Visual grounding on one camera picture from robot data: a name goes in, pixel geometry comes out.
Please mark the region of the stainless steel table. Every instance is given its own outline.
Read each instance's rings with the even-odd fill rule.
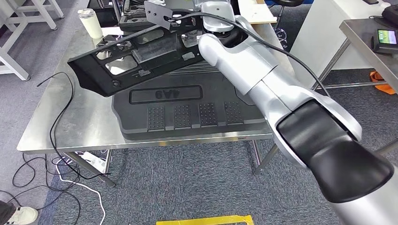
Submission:
[[[262,37],[279,47],[279,41],[271,25],[255,25]],[[119,129],[119,124],[111,109],[111,97],[102,97],[94,92],[80,88],[73,70],[67,65],[69,58],[78,56],[95,48],[94,40],[85,30],[76,31],[64,56],[55,72],[65,72],[75,83],[75,97],[69,108],[63,114],[56,129],[57,149],[63,152],[81,166],[94,174],[98,174],[94,167],[81,160],[75,151],[90,151],[104,149],[125,149],[142,146],[167,146],[190,143],[230,142],[241,140],[269,139],[272,137],[268,126],[262,130],[247,130],[229,133],[213,133],[204,136],[169,137],[151,139],[148,132],[147,140],[125,140]],[[287,57],[273,51],[293,76],[294,72]],[[58,75],[49,84],[35,110],[17,149],[27,154],[54,153],[49,140],[49,130],[56,116],[69,100],[71,87],[64,75]],[[113,185],[106,176],[100,179]]]
[[[344,20],[340,25],[340,30],[347,38],[321,73],[319,79],[320,81],[325,80],[346,48],[352,44],[385,81],[333,84],[326,85],[327,89],[389,84],[396,92],[398,91],[398,55],[375,53],[371,49],[371,37],[377,29],[390,30],[390,28],[378,24],[374,19]],[[315,84],[314,88],[319,89],[318,84]]]
[[[371,49],[371,38],[377,29],[391,30],[378,24],[374,19],[344,20],[340,30],[352,45],[375,68],[384,80],[398,91],[398,55],[375,53]]]

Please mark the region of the white tumbler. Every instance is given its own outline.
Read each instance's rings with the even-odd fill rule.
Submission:
[[[102,38],[102,30],[95,11],[91,8],[78,10],[79,18],[92,39]]]

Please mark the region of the orange object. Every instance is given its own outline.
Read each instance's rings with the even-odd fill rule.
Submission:
[[[370,73],[370,79],[372,80],[372,82],[384,81],[382,76],[377,71]],[[395,94],[394,89],[391,86],[389,86],[388,84],[376,85],[375,87],[387,94],[390,94],[390,95]]]

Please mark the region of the white table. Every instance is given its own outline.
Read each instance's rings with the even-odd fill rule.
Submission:
[[[29,74],[7,52],[30,22],[46,22],[51,29],[58,29],[48,11],[55,11],[61,19],[64,18],[64,15],[55,0],[48,1],[50,3],[48,5],[44,4],[45,0],[32,0],[34,6],[18,6],[14,0],[5,0],[5,4],[8,4],[18,17],[8,17],[1,10],[1,8],[6,6],[0,6],[0,22],[4,23],[13,32],[7,42],[0,47],[0,61],[4,64],[4,66],[0,66],[0,74],[16,74],[23,81],[30,79]],[[26,12],[40,12],[40,15],[25,16],[24,13]]]
[[[398,0],[389,0],[398,4]],[[324,79],[332,69],[373,68],[339,29],[343,20],[381,16],[384,2],[369,5],[362,0],[315,0],[291,48],[291,53]],[[315,80],[291,60],[297,78],[307,87]]]

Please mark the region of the white cable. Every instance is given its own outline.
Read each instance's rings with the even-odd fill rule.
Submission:
[[[61,176],[60,170],[58,169],[58,164],[59,164],[61,161],[62,161],[62,159],[58,160],[58,162],[56,163],[57,165],[55,165],[55,169],[57,170],[57,173],[58,173],[58,175],[59,175],[61,181],[63,181],[63,182],[69,182],[69,183],[73,183],[73,184],[77,184],[77,185],[79,185],[79,186],[85,187],[85,188],[87,188],[88,190],[90,190],[90,191],[92,191],[92,192],[98,194],[98,197],[99,197],[99,205],[101,206],[102,212],[104,213],[104,216],[102,217],[101,223],[99,223],[99,225],[102,225],[102,223],[104,222],[106,213],[105,213],[104,206],[102,205],[102,197],[101,197],[101,194],[100,194],[98,191],[96,191],[96,190],[94,190],[94,189],[91,189],[91,188],[89,188],[88,186],[86,186],[86,185],[84,185],[84,184],[76,183],[76,182],[71,181],[71,180],[64,180],[64,179],[62,178],[62,176]]]

